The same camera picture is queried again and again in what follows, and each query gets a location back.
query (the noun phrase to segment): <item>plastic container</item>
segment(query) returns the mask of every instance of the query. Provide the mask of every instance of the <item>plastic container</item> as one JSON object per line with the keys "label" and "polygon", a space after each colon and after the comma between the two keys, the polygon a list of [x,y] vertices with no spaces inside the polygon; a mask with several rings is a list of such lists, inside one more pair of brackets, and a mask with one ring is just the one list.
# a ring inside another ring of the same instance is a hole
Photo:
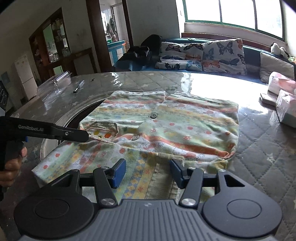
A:
{"label": "plastic container", "polygon": [[42,85],[38,86],[37,94],[40,96],[47,109],[57,97],[71,84],[71,73],[69,71],[51,77]]}

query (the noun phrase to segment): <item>butterfly pillow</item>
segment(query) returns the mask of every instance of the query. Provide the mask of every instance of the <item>butterfly pillow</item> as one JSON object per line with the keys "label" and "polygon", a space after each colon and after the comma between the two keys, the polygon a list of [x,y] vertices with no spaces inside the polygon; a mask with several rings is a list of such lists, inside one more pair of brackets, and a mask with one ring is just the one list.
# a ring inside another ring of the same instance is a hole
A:
{"label": "butterfly pillow", "polygon": [[177,56],[160,56],[156,69],[202,71],[201,62]]}
{"label": "butterfly pillow", "polygon": [[189,43],[177,44],[162,42],[160,56],[177,56],[188,60],[201,61],[203,55],[203,44]]}
{"label": "butterfly pillow", "polygon": [[228,39],[203,44],[202,68],[206,72],[247,75],[241,39]]}

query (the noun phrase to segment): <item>stuffed toy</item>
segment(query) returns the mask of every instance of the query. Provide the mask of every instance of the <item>stuffed toy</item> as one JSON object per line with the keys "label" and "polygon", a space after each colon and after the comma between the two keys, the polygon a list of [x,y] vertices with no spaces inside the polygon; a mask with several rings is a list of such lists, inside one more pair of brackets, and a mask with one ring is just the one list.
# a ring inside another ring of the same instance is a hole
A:
{"label": "stuffed toy", "polygon": [[286,60],[289,59],[289,54],[286,52],[286,49],[284,47],[279,47],[277,43],[273,43],[271,45],[271,53],[277,56],[281,56]]}

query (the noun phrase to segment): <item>pen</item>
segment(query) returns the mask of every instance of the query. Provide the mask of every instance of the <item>pen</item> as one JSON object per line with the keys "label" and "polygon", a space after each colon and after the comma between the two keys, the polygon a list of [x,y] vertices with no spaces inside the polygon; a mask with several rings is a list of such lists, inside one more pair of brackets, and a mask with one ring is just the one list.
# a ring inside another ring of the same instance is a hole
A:
{"label": "pen", "polygon": [[79,89],[83,86],[84,84],[84,80],[82,80],[79,85],[77,85],[76,89],[73,91],[73,93],[77,93],[79,91]]}

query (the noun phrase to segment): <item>hand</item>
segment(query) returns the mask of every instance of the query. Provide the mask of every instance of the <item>hand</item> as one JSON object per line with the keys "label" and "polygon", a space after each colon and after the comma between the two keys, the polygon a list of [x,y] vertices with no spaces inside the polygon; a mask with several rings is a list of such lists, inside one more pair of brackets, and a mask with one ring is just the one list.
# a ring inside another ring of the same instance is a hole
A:
{"label": "hand", "polygon": [[20,172],[20,167],[22,165],[22,159],[27,155],[27,148],[24,147],[20,151],[20,155],[16,159],[9,160],[5,164],[5,170],[0,171],[0,186],[2,187],[11,187]]}

